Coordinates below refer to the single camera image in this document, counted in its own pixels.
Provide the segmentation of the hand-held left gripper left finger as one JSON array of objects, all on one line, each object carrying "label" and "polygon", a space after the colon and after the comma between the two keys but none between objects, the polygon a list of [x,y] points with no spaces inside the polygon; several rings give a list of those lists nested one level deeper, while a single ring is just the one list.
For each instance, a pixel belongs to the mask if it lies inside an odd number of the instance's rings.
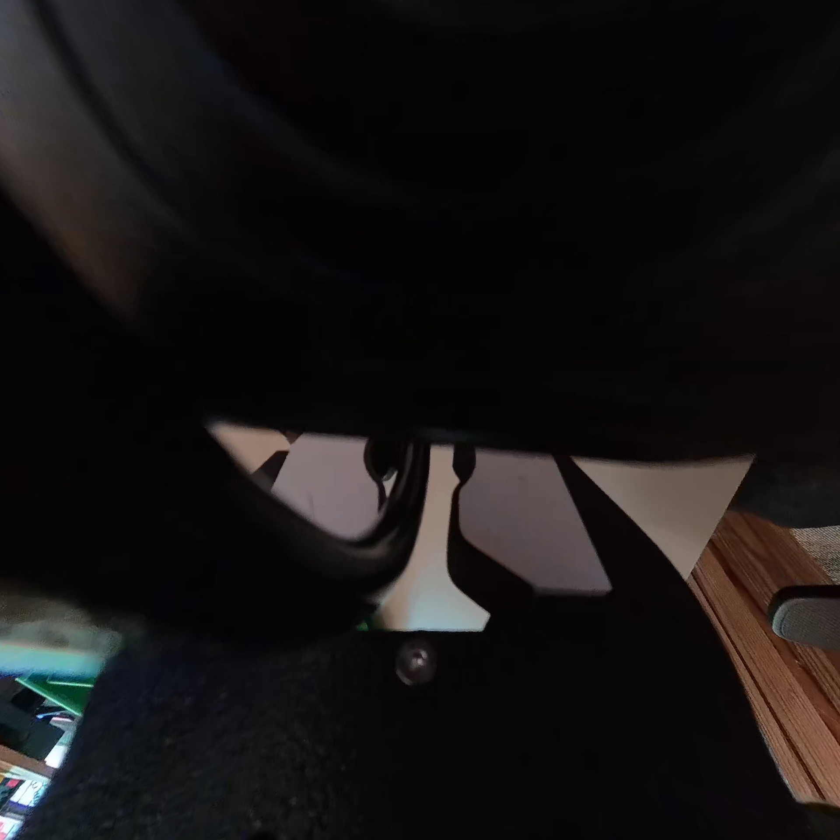
[{"label": "hand-held left gripper left finger", "polygon": [[303,434],[271,491],[321,530],[357,540],[379,521],[396,471],[396,457],[370,438]]}]

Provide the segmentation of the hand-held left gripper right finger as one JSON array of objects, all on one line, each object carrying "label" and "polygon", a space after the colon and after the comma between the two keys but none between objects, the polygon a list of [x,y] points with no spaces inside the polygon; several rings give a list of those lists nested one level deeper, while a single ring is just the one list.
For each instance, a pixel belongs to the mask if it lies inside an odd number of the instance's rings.
[{"label": "hand-held left gripper right finger", "polygon": [[457,445],[448,574],[489,620],[535,601],[599,597],[612,584],[555,460]]}]

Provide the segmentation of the wooden cabinet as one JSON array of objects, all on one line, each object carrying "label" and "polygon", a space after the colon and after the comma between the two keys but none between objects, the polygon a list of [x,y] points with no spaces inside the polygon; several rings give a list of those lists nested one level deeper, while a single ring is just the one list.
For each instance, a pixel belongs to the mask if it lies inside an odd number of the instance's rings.
[{"label": "wooden cabinet", "polygon": [[794,796],[838,806],[838,653],[788,642],[768,618],[777,591],[829,582],[787,530],[737,511],[719,522],[688,579]]}]

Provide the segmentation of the dark grey office chair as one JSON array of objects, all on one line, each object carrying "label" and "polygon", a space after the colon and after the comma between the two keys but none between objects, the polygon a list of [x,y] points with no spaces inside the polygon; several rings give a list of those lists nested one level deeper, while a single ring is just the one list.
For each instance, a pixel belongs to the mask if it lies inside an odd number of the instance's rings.
[{"label": "dark grey office chair", "polygon": [[839,651],[839,586],[795,585],[775,593],[768,608],[773,633],[788,642]]}]

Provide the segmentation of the green crate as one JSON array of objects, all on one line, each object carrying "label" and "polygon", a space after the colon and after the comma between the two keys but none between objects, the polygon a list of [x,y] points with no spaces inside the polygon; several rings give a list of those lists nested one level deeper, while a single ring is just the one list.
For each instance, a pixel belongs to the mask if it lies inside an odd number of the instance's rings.
[{"label": "green crate", "polygon": [[96,678],[30,673],[16,677],[16,681],[43,697],[48,703],[78,717],[88,705]]}]

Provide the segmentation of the cluttered shelf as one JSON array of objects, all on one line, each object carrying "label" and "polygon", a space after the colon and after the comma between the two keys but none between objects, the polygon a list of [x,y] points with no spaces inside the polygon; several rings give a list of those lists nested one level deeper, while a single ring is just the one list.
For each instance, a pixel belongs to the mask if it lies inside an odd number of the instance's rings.
[{"label": "cluttered shelf", "polygon": [[19,679],[1,680],[2,838],[44,797],[65,762],[80,717]]}]

